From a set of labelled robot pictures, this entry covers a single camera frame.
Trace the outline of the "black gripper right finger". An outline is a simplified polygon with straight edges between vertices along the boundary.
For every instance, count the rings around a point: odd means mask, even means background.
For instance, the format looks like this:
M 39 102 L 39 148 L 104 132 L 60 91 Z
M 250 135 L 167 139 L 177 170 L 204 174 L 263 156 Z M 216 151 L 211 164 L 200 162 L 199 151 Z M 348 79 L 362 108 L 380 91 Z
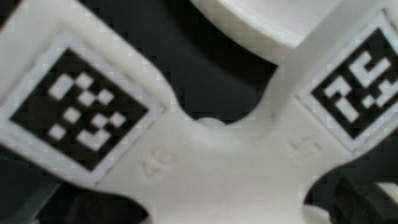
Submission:
M 326 212 L 330 224 L 398 224 L 398 164 L 357 160 L 321 177 L 305 204 Z

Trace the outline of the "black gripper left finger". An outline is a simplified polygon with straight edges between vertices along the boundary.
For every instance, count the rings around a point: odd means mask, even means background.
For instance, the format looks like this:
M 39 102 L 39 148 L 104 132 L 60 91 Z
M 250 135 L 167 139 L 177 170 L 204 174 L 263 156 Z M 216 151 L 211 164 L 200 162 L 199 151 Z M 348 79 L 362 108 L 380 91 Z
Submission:
M 133 201 L 62 184 L 0 157 L 0 224 L 143 224 L 145 218 Z

